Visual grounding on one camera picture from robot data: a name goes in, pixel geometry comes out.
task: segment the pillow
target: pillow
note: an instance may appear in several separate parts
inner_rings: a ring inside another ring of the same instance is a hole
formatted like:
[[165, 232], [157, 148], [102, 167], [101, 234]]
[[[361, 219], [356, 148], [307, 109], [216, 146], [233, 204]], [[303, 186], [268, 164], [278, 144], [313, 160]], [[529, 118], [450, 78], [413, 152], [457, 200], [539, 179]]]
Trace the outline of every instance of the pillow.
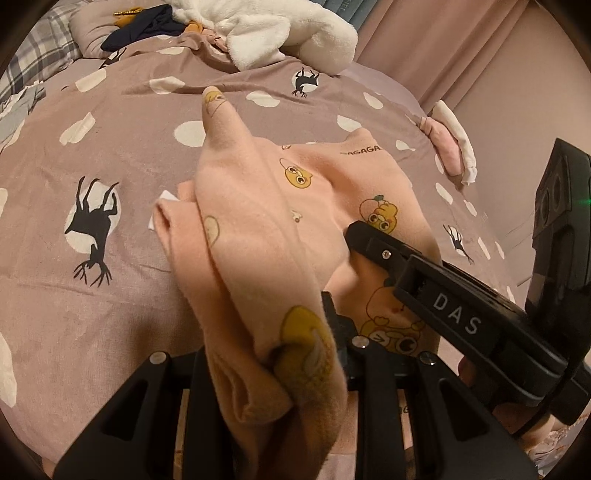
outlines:
[[36, 80], [49, 79], [80, 58], [69, 22], [72, 13], [86, 3], [83, 0], [55, 7], [39, 19], [0, 78], [0, 103]]
[[111, 52], [103, 51], [100, 46], [117, 30], [114, 12], [133, 7], [151, 8], [163, 3], [162, 0], [102, 0], [89, 3], [72, 16], [72, 36], [84, 58], [105, 59]]

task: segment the white towel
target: white towel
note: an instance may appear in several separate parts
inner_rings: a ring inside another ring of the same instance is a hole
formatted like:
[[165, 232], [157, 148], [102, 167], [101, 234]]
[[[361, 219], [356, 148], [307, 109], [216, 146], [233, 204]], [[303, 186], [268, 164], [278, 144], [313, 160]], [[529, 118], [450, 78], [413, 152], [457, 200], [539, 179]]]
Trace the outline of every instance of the white towel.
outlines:
[[435, 107], [433, 107], [433, 111], [431, 112], [431, 118], [445, 125], [457, 140], [457, 144], [462, 152], [465, 168], [462, 183], [465, 185], [474, 183], [476, 174], [478, 173], [476, 169], [476, 157], [464, 127], [462, 127], [459, 120], [443, 100], [435, 103]]
[[195, 21], [226, 38], [240, 70], [276, 63], [280, 48], [319, 72], [336, 75], [355, 55], [356, 30], [309, 0], [165, 0], [174, 19]]

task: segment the pink curtain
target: pink curtain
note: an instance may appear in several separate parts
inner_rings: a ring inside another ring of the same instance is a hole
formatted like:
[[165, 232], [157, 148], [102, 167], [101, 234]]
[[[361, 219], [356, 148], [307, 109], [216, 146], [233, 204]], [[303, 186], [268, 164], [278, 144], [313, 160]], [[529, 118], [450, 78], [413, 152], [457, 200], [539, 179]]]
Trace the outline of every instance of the pink curtain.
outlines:
[[356, 61], [402, 83], [428, 112], [454, 108], [499, 50], [528, 0], [378, 0]]

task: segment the pink wall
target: pink wall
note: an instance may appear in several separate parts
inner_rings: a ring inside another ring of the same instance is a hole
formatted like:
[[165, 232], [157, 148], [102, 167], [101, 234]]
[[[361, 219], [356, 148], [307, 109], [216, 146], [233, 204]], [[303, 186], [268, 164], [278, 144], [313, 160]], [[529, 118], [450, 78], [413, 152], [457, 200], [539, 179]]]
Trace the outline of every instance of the pink wall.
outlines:
[[[482, 207], [515, 280], [525, 281], [535, 190], [554, 139], [591, 154], [591, 73], [554, 18], [532, 2], [454, 112], [474, 146]], [[527, 287], [516, 293], [518, 303]]]

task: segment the yellow cartoon character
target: yellow cartoon character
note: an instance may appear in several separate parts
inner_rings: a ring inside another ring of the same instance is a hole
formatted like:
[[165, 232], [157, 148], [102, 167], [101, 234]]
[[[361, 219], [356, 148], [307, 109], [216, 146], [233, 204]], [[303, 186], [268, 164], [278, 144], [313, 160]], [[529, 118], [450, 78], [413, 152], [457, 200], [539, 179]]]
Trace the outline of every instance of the yellow cartoon character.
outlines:
[[392, 295], [392, 287], [381, 287], [370, 297], [365, 311], [369, 320], [359, 334], [383, 345], [386, 350], [404, 355], [416, 353], [425, 322], [413, 322], [414, 313]]
[[[221, 101], [218, 103], [215, 103], [214, 105], [211, 105], [211, 103], [216, 100], [221, 100]], [[220, 105], [226, 102], [226, 97], [224, 97], [223, 93], [214, 87], [214, 89], [210, 90], [209, 92], [207, 92], [205, 94], [205, 97], [203, 98], [203, 102], [205, 103], [205, 110], [207, 110], [207, 113], [209, 114], [209, 116], [213, 116], [213, 114], [220, 107]]]
[[283, 320], [281, 343], [273, 370], [292, 393], [327, 385], [335, 345], [326, 322], [304, 306], [293, 307]]
[[359, 205], [359, 214], [366, 223], [372, 227], [391, 234], [398, 223], [396, 214], [398, 207], [384, 200], [384, 195], [377, 195], [372, 199], [364, 200]]
[[285, 176], [287, 180], [299, 189], [306, 189], [312, 183], [312, 174], [305, 171], [303, 168], [296, 164], [289, 165], [289, 161], [286, 158], [280, 158], [279, 163], [285, 169]]

